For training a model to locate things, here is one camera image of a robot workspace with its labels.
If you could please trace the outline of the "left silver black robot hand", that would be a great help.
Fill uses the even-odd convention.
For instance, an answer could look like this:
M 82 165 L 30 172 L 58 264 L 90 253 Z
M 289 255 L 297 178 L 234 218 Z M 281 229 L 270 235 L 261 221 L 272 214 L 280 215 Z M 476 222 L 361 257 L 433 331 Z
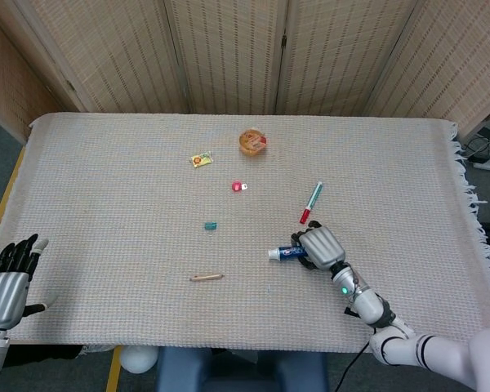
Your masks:
M 0 331 L 13 329 L 21 319 L 49 309 L 57 296 L 28 305 L 29 287 L 38 267 L 40 256 L 49 240 L 37 234 L 9 243 L 0 253 Z

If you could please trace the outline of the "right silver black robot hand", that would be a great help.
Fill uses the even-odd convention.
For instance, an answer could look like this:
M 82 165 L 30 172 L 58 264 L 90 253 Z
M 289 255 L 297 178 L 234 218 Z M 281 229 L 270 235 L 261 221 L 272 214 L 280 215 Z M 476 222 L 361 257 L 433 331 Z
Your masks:
M 297 260 L 308 270 L 329 270 L 345 261 L 345 250 L 332 231 L 317 220 L 312 220 L 305 231 L 291 235 L 291 245 L 304 249 L 306 255 Z

